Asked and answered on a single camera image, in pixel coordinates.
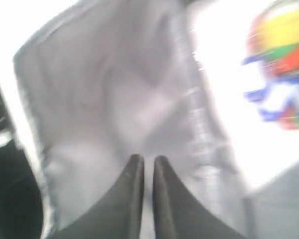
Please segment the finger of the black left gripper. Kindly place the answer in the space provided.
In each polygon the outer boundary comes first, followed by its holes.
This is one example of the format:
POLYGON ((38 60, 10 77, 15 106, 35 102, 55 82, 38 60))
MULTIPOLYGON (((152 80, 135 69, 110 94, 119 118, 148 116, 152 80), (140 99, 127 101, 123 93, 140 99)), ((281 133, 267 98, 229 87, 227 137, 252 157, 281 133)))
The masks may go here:
POLYGON ((40 191, 0 95, 0 239, 38 239, 43 224, 40 191))

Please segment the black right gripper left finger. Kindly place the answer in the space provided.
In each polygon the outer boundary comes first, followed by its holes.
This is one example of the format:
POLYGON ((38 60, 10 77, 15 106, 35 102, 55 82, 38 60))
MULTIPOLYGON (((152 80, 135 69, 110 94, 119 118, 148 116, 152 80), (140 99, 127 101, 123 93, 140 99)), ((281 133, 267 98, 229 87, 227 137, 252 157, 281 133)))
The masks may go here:
POLYGON ((87 213, 51 239, 138 239, 145 184, 144 158, 130 156, 110 190, 87 213))

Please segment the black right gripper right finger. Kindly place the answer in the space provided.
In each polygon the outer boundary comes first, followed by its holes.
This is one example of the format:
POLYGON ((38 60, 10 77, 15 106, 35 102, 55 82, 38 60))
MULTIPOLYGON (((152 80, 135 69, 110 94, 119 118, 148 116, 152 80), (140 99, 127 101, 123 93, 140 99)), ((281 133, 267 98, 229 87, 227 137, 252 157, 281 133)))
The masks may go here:
POLYGON ((240 239, 187 190, 168 158, 158 156, 153 172, 153 215, 157 239, 240 239))

